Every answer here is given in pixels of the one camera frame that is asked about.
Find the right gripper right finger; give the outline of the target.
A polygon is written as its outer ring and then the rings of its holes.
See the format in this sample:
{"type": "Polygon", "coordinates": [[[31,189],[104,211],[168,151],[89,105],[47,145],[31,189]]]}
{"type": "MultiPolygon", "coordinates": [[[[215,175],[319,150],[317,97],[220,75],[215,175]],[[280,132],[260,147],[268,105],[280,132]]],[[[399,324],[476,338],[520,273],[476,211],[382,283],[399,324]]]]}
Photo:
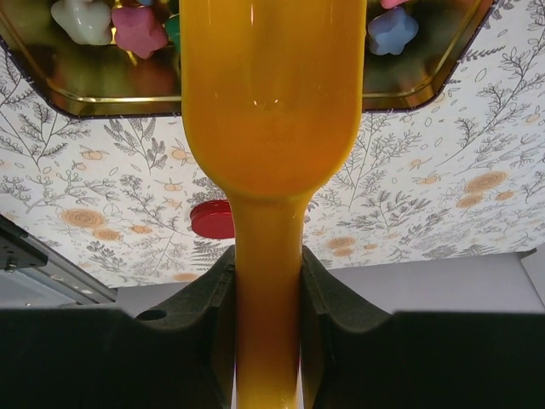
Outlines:
{"type": "Polygon", "coordinates": [[[302,253],[307,408],[541,408],[540,314],[389,314],[302,253]]]}

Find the tin of star candies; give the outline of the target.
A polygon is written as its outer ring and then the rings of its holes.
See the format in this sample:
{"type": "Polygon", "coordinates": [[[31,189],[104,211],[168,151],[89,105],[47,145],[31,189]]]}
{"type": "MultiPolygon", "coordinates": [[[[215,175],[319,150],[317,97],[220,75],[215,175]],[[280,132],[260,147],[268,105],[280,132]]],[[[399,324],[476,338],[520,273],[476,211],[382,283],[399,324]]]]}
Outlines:
{"type": "MultiPolygon", "coordinates": [[[[178,112],[180,62],[174,45],[141,58],[115,44],[79,45],[50,13],[49,1],[1,4],[6,75],[21,75],[55,110],[74,118],[167,116],[178,112]]],[[[367,53],[363,108],[423,107],[468,61],[468,49],[493,8],[490,1],[409,1],[419,30],[399,55],[367,53]]]]}

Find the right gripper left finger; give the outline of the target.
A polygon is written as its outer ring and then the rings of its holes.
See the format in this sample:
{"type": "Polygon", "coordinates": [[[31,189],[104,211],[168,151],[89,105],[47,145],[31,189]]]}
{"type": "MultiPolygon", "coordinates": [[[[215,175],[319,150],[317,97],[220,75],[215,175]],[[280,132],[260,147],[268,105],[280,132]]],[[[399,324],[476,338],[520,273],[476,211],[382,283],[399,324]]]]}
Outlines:
{"type": "Polygon", "coordinates": [[[228,408],[234,252],[172,297],[114,308],[4,309],[4,408],[228,408]]]}

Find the yellow plastic scoop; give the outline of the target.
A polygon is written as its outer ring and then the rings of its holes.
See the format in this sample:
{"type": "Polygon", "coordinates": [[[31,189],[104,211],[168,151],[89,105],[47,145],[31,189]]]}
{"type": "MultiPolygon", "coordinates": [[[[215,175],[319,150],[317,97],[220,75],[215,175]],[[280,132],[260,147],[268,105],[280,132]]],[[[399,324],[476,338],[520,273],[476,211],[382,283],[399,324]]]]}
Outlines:
{"type": "Polygon", "coordinates": [[[239,408],[293,408],[307,205],[362,114],[364,1],[183,1],[181,110],[235,227],[239,408]]]}

